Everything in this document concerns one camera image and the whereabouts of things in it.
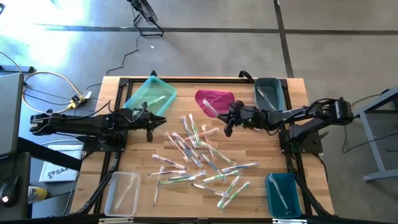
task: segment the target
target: gray floor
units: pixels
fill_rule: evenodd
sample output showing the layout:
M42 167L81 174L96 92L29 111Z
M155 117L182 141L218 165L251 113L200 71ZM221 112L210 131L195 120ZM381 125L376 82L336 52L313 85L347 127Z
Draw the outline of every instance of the gray floor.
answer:
M131 27L133 16L126 1L18 2L5 2L6 9L0 16L1 50L21 65L64 74L80 91L101 82L107 69L119 66L123 55L135 48L136 32L47 31L41 26L26 25ZM271 0L149 2L164 27L278 28ZM394 0L280 0L280 7L286 29L398 29L395 10L398 2ZM343 96L353 102L398 84L398 35L289 34L286 39L294 77L305 79L310 101ZM235 77L245 69L255 77L287 77L279 34L167 32L161 39L140 38L138 48L138 52L126 57L123 69L109 75L149 75L151 70L156 70L160 76ZM0 58L0 63L4 62L6 60ZM33 77L28 82L34 88L58 95L73 94L64 81L50 75ZM29 102L41 110L60 109L34 99ZM92 101L88 109L94 106ZM22 106L20 136L36 142L61 138L32 136L27 122L32 114L35 112ZM326 129L330 134L322 143L336 214L397 222L398 177L365 184L362 175L377 171L370 147L365 145L342 155L343 128ZM353 122L348 126L347 147L364 141L360 121ZM391 152L390 158L394 157L396 161L398 153ZM40 163L33 169L41 169ZM62 196L35 204L34 217L59 215L66 199Z

